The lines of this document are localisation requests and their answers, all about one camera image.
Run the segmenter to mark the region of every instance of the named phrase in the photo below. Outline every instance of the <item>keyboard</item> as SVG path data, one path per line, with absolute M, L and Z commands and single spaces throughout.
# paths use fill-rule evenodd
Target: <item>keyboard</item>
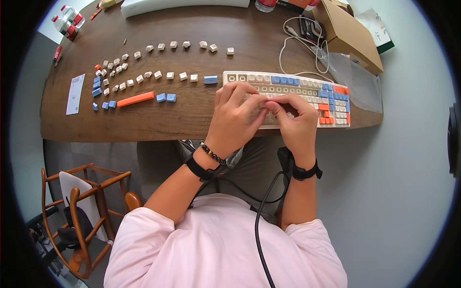
M 312 79 L 302 76 L 253 72 L 253 71 L 224 71 L 223 85 L 243 81 L 250 83 L 260 94 L 273 98 L 288 93 L 295 93 L 303 98 L 310 106 L 319 111 L 318 128 L 346 128 L 350 127 L 349 89 L 335 83 Z M 265 107 L 262 103 L 251 112 L 250 121 Z M 260 129 L 279 129 L 278 120 L 272 113 L 268 113 Z

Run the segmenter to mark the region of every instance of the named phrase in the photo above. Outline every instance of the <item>instruction card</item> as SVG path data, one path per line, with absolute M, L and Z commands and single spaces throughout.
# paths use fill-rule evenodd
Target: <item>instruction card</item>
M 66 115 L 77 114 L 80 106 L 80 94 L 82 93 L 83 80 L 85 74 L 72 78 L 71 88 L 69 89 L 69 99 L 67 99 Z

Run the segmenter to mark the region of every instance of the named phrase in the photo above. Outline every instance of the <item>wooden table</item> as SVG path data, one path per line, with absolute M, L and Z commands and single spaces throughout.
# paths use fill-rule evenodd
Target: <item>wooden table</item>
M 287 37 L 283 22 L 293 16 L 282 7 L 271 13 L 249 8 L 226 6 L 192 6 L 144 13 L 124 19 L 119 5 L 99 13 L 93 20 L 96 1 L 81 13 L 86 23 L 73 42 L 62 40 L 63 58 L 56 68 L 51 66 L 43 91 L 41 104 L 41 135 L 45 139 L 74 142 L 155 141 L 174 139 L 204 139 L 213 115 L 215 91 L 222 86 L 222 72 L 227 70 L 281 73 L 278 55 Z M 292 27 L 299 26 L 293 20 Z M 170 49 L 171 41 L 178 48 Z M 182 47 L 190 41 L 188 49 Z M 199 42 L 215 43 L 218 51 L 200 48 Z M 165 43 L 164 51 L 157 50 Z M 147 45 L 155 50 L 146 52 Z M 234 47 L 235 55 L 227 55 L 227 47 Z M 141 51 L 142 57 L 134 58 Z M 127 70 L 108 77 L 110 94 L 92 97 L 94 66 L 104 60 L 113 62 L 128 53 Z M 297 41 L 289 40 L 282 56 L 287 73 L 316 71 L 312 53 Z M 147 71 L 160 70 L 162 77 L 154 76 L 136 83 L 136 77 Z M 174 80 L 166 73 L 175 72 Z M 180 81 L 179 74 L 198 74 L 198 82 Z M 78 114 L 66 115 L 71 79 L 85 73 Z M 218 84 L 205 85 L 203 76 L 218 75 Z M 133 87 L 113 92 L 112 87 L 129 79 Z M 102 109 L 102 102 L 121 100 L 137 94 L 154 91 L 177 94 L 176 103 L 148 100 L 122 108 Z M 92 108 L 93 101 L 99 111 Z M 351 128 L 377 125 L 383 115 L 364 111 L 351 105 Z M 257 136 L 279 135 L 278 129 L 260 130 Z

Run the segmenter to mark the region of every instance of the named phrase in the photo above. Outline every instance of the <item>white cable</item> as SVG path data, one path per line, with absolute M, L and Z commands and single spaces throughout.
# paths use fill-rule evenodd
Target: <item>white cable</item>
M 327 78 L 327 77 L 321 75 L 321 74 L 326 74 L 326 73 L 328 72 L 329 67 L 330 67 L 330 55 L 329 55 L 329 53 L 328 53 L 328 43 L 327 43 L 326 40 L 323 40 L 322 45 L 319 45 L 319 44 L 320 44 L 320 36 L 322 35 L 322 27 L 320 26 L 319 39 L 318 39 L 317 44 L 316 44 L 316 43 L 314 43 L 314 42 L 312 42 L 312 41 L 310 41 L 310 40 L 308 40 L 308 39 L 303 39 L 303 38 L 299 37 L 298 34 L 297 34 L 291 27 L 285 26 L 285 25 L 287 24 L 288 21 L 293 20 L 293 19 L 297 19 L 297 18 L 307 19 L 307 20 L 312 21 L 312 22 L 315 23 L 315 21 L 313 21 L 313 20 L 311 20 L 311 19 L 309 19 L 309 18 L 306 18 L 306 17 L 292 17 L 292 18 L 290 18 L 290 19 L 288 19 L 288 20 L 286 20 L 286 21 L 284 22 L 284 24 L 283 24 L 283 29 L 284 29 L 284 32 L 285 32 L 287 35 L 289 35 L 289 37 L 285 39 L 285 41 L 284 41 L 284 46 L 282 47 L 282 50 L 280 50 L 280 54 L 279 54 L 279 56 L 278 56 L 278 64 L 279 64 L 279 66 L 280 66 L 280 70 L 282 70 L 282 72 L 283 72 L 284 74 L 287 74 L 287 75 L 299 75 L 299 74 L 305 74 L 305 73 L 314 74 L 314 75 L 317 75 L 317 76 L 320 76 L 320 77 L 324 78 L 325 80 L 328 80 L 328 81 L 330 81 L 330 82 L 334 82 L 333 80 L 331 80 L 331 79 L 329 79 L 329 78 Z M 284 71 L 284 69 L 282 68 L 282 53 L 283 53 L 283 51 L 284 51 L 284 49 L 285 49 L 285 47 L 286 47 L 287 40 L 288 40 L 288 39 L 291 39 L 291 38 L 298 40 L 298 41 L 301 42 L 304 46 L 306 46 L 312 53 L 315 54 L 315 68 L 317 68 L 317 71 L 318 71 L 319 73 L 321 73 L 321 74 L 318 74 L 318 73 L 315 73 L 315 72 L 310 72 L 310 71 L 299 72 L 299 73 L 296 73 L 296 74 L 288 74 L 287 72 Z M 307 42 L 307 43 L 310 43 L 310 44 L 313 44 L 313 45 L 317 46 L 317 51 L 314 52 L 314 50 L 313 50 L 311 47 L 309 47 L 309 46 L 308 46 L 306 43 L 304 43 L 304 42 Z M 327 53 L 327 55 L 328 55 L 328 64 L 327 64 L 327 66 L 326 66 L 326 70 L 325 70 L 325 71 L 321 71 L 321 70 L 319 69 L 318 64 L 317 64 L 317 63 L 318 63 L 317 61 L 318 61 L 318 59 L 319 59 L 319 52 L 322 53 L 321 50 L 322 50 L 323 44 L 325 44 L 325 46 L 326 46 L 326 53 Z

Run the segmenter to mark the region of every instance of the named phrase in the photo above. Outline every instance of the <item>man's right hand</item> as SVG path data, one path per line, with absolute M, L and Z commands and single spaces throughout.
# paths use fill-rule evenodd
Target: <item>man's right hand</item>
M 281 106 L 290 104 L 299 116 L 291 119 Z M 296 166 L 305 170 L 315 165 L 315 133 L 319 112 L 296 94 L 270 98 L 266 107 L 280 124 L 280 133 L 286 147 L 293 153 Z

